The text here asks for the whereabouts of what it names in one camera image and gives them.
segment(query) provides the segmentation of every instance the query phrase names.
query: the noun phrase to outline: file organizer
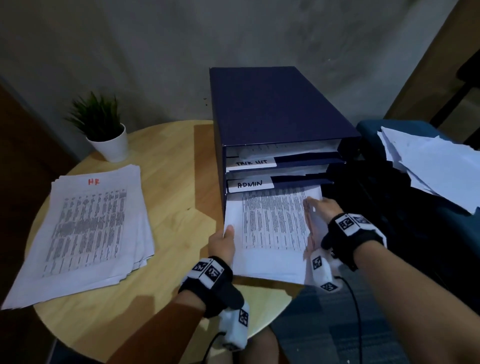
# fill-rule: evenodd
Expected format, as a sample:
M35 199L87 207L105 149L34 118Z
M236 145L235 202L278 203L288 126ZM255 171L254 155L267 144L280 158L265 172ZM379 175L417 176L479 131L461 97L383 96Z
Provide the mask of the file organizer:
M358 149L359 132L295 67L211 68L210 89L218 179L227 193L333 183ZM339 140L336 150L246 161L244 147ZM275 176L275 169L328 165L306 176ZM272 171L269 178L227 180L232 171Z

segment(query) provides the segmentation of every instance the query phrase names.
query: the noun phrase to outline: black wrist strap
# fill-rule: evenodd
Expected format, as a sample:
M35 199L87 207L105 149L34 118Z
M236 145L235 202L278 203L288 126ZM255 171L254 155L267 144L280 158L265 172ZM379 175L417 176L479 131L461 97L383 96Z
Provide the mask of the black wrist strap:
M352 271L358 269L353 252L363 243L374 240L386 247L382 232L359 214L342 213L328 224L328 233L322 240L322 248L333 248L332 253Z
M200 259L184 278L179 293L189 290L195 293L206 306L204 317L217 316L224 309L239 310L244 299L232 284L232 269L217 256Z

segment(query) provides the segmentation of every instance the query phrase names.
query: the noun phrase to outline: handwritten hr label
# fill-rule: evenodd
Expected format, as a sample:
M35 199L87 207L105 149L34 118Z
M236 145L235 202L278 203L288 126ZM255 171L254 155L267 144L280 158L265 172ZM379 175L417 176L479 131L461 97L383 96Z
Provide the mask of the handwritten hr label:
M274 188L272 179L270 177L262 178L246 178L244 180L229 180L228 192L242 192L242 191L255 191L255 190L268 190Z
M257 160L241 160L240 158L227 158L226 172L232 170L254 170L257 168L276 167L274 158L264 158Z

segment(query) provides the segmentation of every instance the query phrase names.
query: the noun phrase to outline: white plant pot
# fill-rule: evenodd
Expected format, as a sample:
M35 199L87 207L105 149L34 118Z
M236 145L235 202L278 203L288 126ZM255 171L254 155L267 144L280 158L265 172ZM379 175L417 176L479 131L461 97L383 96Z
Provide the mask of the white plant pot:
M125 128L123 124L122 126L123 133L115 139L107 140L106 142L93 142L87 138L88 142L93 145L108 162L122 162L128 157L127 128Z

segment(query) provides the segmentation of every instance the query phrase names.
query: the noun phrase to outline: cable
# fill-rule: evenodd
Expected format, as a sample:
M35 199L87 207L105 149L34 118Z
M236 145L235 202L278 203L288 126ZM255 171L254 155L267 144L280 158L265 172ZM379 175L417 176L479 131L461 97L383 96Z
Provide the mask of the cable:
M342 281L344 281L345 284L347 285L348 289L350 290L350 293L352 294L353 302L355 304L355 310L357 310L357 320L358 320L358 323L359 323L359 363L362 364L363 363L363 350L362 350L362 340L361 340L361 318L360 318L359 304L358 304L357 299L355 298L355 295L353 294L353 290L350 287L350 285L348 284L347 280L343 277L340 277L340 276L334 276L334 278L341 279Z
M202 359L202 364L206 364L206 362L207 362L207 357L208 357L208 353L210 352L210 349L212 348L212 345L213 345L213 343L215 342L215 340L216 340L219 336L222 336L222 335L225 335L225 334L226 334L226 332L220 331L220 332L216 333L215 336L213 336L212 341L210 342L210 344L208 344L208 348L207 348L207 351L206 351L206 353L205 353L205 355L204 355L204 358Z

